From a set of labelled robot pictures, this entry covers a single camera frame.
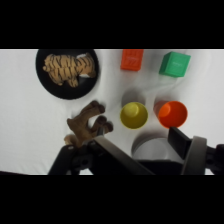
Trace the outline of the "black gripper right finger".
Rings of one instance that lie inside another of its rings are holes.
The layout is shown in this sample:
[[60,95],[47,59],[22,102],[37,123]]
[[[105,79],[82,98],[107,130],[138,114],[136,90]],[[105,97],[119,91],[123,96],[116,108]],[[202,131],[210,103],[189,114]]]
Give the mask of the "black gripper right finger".
[[224,175],[224,144],[210,147],[206,138],[190,139],[176,127],[169,129],[168,143],[184,160],[182,175],[204,175],[206,169],[214,175]]

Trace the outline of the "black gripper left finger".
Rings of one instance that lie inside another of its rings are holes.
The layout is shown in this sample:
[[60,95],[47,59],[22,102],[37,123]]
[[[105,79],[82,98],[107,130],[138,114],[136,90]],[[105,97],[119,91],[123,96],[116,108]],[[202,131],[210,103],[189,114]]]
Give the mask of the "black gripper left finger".
[[103,136],[85,142],[80,148],[63,146],[48,174],[79,175],[86,169],[94,175],[153,175]]

